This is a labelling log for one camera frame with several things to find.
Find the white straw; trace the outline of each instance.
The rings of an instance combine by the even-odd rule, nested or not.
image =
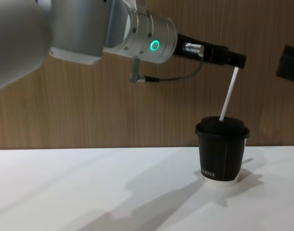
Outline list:
[[[229,86],[229,90],[228,90],[228,93],[227,93],[227,96],[226,96],[226,100],[225,100],[225,103],[224,103],[224,107],[223,107],[222,113],[220,114],[220,118],[219,118],[220,121],[224,121],[225,114],[226,114],[227,107],[228,107],[229,100],[230,100],[230,96],[231,96],[233,86],[234,86],[235,80],[237,78],[238,72],[239,72],[239,68],[235,67],[233,75],[232,75],[231,83],[230,83],[230,86]]]

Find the wooden wall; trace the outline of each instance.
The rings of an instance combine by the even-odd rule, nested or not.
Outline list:
[[[247,55],[228,115],[251,130],[249,145],[294,145],[294,83],[275,77],[294,45],[294,0],[146,0],[179,32]],[[156,77],[187,74],[195,61],[144,63]],[[195,125],[219,115],[233,68],[206,64],[180,82],[128,82],[132,61],[104,55],[94,66],[47,58],[0,90],[0,149],[197,145]]]

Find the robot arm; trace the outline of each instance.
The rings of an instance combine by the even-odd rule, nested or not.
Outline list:
[[[169,18],[147,11],[144,0],[0,0],[0,88],[39,68],[48,53],[94,64],[103,52],[157,64],[173,54],[240,68],[246,60],[178,34]]]

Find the black cable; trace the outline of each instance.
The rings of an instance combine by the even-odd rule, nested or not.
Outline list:
[[[201,62],[199,67],[192,72],[191,74],[187,75],[187,76],[183,76],[183,77],[176,77],[176,78],[155,78],[155,77],[150,77],[150,76],[145,76],[146,78],[146,82],[169,82],[169,81],[177,81],[177,80],[182,80],[182,79],[187,79],[187,78],[191,78],[193,76],[195,76],[202,68],[204,65],[204,58],[201,57]]]

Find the white table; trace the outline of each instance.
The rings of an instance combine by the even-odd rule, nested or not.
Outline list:
[[[294,147],[206,185],[198,148],[0,151],[0,231],[294,231]]]

